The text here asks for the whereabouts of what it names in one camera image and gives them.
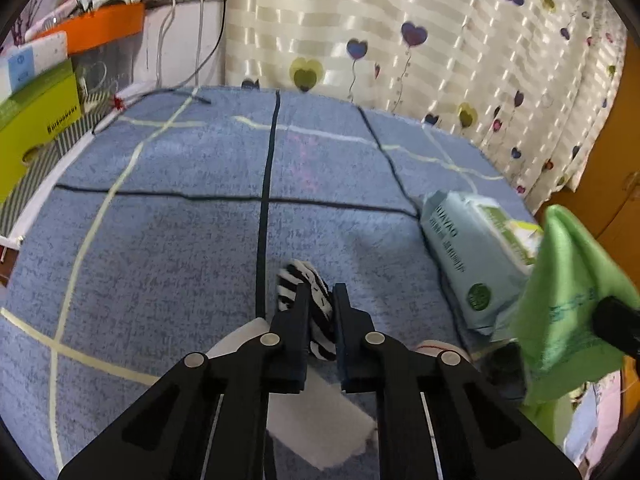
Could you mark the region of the blue checked tablecloth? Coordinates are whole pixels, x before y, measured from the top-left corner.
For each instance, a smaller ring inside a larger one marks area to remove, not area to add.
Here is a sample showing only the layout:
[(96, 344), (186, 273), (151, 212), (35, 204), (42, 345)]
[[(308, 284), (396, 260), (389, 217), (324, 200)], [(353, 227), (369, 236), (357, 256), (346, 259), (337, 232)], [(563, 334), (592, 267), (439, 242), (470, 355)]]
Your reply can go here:
[(422, 198), (528, 210), (467, 140), (322, 96), (150, 96), (99, 132), (28, 231), (1, 304), (1, 417), (53, 479), (191, 351), (277, 307), (307, 260), (380, 330), (467, 344), (440, 292)]

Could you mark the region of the wet wipes pack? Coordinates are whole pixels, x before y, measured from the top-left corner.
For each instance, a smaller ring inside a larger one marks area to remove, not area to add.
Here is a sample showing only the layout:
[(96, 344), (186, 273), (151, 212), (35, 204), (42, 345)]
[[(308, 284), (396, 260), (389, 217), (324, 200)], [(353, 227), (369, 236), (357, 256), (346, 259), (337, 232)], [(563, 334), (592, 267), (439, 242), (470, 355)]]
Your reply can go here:
[(437, 191), (421, 226), (469, 330), (500, 332), (536, 262), (542, 229), (513, 219), (492, 198)]

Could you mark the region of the beige rolled sock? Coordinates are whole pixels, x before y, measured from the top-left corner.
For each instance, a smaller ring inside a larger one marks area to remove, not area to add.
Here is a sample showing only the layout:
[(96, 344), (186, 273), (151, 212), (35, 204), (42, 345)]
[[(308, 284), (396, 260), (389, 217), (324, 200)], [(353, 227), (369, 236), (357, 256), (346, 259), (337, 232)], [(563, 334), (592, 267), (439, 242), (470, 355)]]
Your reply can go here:
[(451, 351), (451, 352), (456, 352), (459, 356), (461, 356), (463, 359), (467, 360), (468, 362), (471, 361), (470, 356), (463, 349), (456, 346), (455, 344), (450, 344), (449, 342), (446, 342), (446, 341), (427, 339), (427, 340), (421, 341), (420, 344), (418, 344), (416, 348), (414, 348), (414, 351), (425, 354), (426, 356), (434, 356), (434, 358), (436, 358), (436, 356), (438, 356), (439, 353), (442, 353), (445, 351)]

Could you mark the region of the green white cardboard box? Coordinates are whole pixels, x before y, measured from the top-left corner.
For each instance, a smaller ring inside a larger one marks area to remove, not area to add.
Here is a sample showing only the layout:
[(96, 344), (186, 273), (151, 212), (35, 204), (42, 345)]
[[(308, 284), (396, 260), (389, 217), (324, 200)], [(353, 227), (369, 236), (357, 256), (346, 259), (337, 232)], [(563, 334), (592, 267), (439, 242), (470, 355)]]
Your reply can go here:
[(533, 405), (522, 404), (520, 411), (558, 448), (563, 447), (574, 416), (570, 396)]

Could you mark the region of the black white striped sock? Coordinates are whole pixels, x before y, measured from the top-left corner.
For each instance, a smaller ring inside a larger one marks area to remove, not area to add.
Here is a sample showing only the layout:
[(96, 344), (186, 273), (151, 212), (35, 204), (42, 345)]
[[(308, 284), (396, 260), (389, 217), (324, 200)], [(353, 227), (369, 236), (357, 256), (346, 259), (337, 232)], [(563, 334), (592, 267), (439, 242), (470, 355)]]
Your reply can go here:
[(317, 269), (308, 261), (294, 259), (278, 272), (278, 308), (294, 307), (298, 286), (304, 284), (309, 296), (309, 352), (318, 360), (336, 359), (336, 322), (333, 294)]

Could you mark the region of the wooden wardrobe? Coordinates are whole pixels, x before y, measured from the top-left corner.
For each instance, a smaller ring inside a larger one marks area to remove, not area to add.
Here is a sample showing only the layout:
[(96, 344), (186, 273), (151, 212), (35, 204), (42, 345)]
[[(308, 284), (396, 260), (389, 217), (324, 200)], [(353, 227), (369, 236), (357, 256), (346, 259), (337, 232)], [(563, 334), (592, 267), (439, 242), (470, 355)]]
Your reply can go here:
[(620, 88), (580, 185), (575, 192), (553, 194), (536, 213), (541, 220), (551, 205), (569, 209), (635, 283), (640, 244), (639, 63), (639, 47), (629, 40)]

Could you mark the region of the white folded paper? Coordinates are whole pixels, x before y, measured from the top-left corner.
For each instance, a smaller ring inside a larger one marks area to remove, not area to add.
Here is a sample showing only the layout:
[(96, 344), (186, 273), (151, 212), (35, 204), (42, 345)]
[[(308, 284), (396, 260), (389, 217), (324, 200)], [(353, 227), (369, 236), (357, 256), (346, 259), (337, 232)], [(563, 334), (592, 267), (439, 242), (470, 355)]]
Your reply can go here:
[(340, 466), (378, 442), (376, 421), (312, 367), (301, 393), (269, 397), (267, 430), (320, 470)]

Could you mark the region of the orange storage bin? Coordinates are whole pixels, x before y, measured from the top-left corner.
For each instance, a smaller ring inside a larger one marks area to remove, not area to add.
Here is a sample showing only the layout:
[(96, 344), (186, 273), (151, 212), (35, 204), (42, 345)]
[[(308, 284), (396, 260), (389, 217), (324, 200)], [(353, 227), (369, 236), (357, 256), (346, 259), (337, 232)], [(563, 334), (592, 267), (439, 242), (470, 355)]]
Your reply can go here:
[(109, 42), (142, 32), (145, 6), (143, 3), (119, 3), (101, 6), (77, 18), (70, 18), (45, 32), (37, 39), (64, 32), (66, 52), (73, 56), (101, 47)]

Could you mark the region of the clear round plastic container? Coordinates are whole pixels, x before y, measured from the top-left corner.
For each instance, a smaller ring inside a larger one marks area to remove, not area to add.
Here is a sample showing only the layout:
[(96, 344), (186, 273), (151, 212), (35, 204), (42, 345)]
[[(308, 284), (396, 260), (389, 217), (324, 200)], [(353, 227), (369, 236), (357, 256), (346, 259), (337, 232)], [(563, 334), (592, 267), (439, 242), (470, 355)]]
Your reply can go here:
[(483, 374), (507, 401), (521, 403), (526, 395), (526, 381), (520, 347), (509, 342), (490, 352), (483, 362)]

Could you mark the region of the white blue tissue box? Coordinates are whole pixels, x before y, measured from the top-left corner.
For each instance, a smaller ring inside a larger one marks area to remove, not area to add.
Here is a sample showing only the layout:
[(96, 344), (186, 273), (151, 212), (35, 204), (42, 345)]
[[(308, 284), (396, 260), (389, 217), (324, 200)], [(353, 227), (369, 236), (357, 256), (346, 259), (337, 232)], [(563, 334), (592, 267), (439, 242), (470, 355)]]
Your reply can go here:
[(1, 55), (0, 101), (4, 102), (37, 76), (61, 64), (67, 58), (65, 32), (32, 40)]

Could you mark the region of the striped tray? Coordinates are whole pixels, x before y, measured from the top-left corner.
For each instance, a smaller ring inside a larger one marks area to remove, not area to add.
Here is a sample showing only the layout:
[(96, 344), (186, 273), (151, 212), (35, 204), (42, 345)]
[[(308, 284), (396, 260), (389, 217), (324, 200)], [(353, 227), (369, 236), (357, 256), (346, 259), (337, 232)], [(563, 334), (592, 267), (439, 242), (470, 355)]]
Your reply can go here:
[(58, 134), (44, 148), (40, 148), (35, 161), (24, 177), (17, 181), (8, 198), (1, 205), (1, 235), (8, 237), (18, 217), (34, 196), (37, 188), (55, 165), (79, 140), (90, 132), (113, 109), (114, 94), (108, 91), (92, 92), (85, 99), (88, 112)]

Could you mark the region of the yellow-green shoe box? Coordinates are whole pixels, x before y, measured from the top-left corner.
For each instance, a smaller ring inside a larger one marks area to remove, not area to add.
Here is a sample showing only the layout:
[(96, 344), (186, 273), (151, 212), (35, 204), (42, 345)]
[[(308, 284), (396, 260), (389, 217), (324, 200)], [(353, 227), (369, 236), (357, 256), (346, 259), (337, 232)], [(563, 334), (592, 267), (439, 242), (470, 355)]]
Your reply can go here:
[(37, 152), (81, 118), (71, 60), (51, 68), (1, 104), (1, 201), (24, 177)]

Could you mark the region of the cream heart-patterned curtain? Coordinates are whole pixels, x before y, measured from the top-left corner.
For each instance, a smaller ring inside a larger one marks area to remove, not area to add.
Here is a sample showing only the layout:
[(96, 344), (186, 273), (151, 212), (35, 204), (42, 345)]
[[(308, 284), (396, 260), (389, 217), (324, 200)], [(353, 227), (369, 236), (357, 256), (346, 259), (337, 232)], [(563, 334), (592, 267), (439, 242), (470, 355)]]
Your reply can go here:
[(477, 146), (530, 210), (576, 190), (615, 101), (610, 0), (227, 0), (226, 81), (416, 118)]

